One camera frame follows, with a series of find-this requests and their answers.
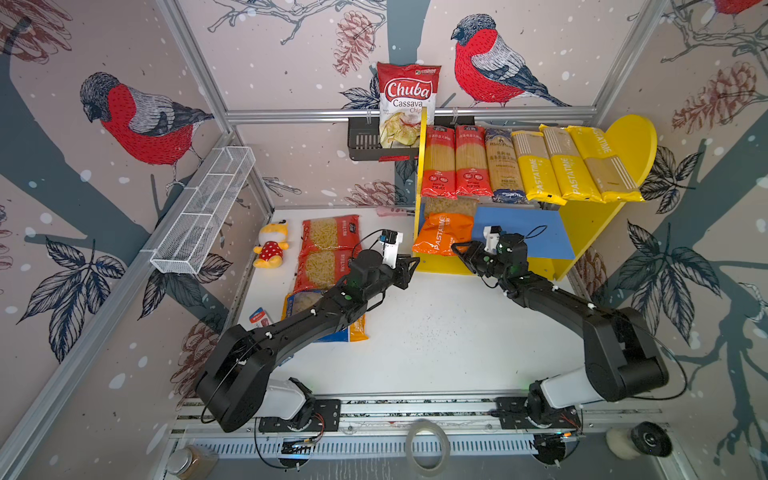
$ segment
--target red pasta bag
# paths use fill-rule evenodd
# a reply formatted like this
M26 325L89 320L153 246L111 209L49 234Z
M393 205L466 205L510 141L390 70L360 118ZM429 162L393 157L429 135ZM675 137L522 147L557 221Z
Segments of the red pasta bag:
M328 290L349 273L352 258L352 250L326 250L300 255L293 292Z
M424 149L423 197L456 198L456 160L452 128L427 127Z
M465 197L493 197L485 159L485 129L475 125L456 126L456 194Z
M358 216L315 218L304 220L301 253L326 250L351 250L360 243Z

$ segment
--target red bird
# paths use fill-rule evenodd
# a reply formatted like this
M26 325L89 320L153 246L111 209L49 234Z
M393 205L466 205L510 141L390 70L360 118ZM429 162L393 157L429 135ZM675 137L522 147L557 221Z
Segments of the red bird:
M456 40L456 81L475 99L473 107L482 101L503 107L515 97L539 97L568 106L551 96L525 66L525 59L504 43L490 15L464 17L451 39Z
M176 181L176 162L192 149L197 127L214 117L165 95L142 93L104 72L83 82L80 101L88 120L101 120L133 158L150 165L174 166L174 181L166 190L183 185Z

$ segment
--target orange pasta bag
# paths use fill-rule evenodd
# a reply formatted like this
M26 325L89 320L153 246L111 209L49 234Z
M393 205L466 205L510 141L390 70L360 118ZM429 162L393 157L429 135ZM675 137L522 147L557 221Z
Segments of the orange pasta bag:
M413 251L432 255L455 255L451 251L454 243L469 242L475 219L461 214L432 214L416 237Z

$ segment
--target glass jar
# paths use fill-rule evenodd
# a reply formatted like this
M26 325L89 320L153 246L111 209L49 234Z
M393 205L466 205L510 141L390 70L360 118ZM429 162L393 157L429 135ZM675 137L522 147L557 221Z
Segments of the glass jar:
M197 445L187 445L170 455L165 469L179 480L204 480L218 459L215 452Z

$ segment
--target yellow stuffed toy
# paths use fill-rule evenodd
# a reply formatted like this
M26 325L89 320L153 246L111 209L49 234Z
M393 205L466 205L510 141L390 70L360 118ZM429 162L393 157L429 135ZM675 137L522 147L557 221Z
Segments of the yellow stuffed toy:
M253 251L259 257L253 262L256 268L277 268L283 264L283 250L288 250L288 224L270 223L259 230L259 247Z

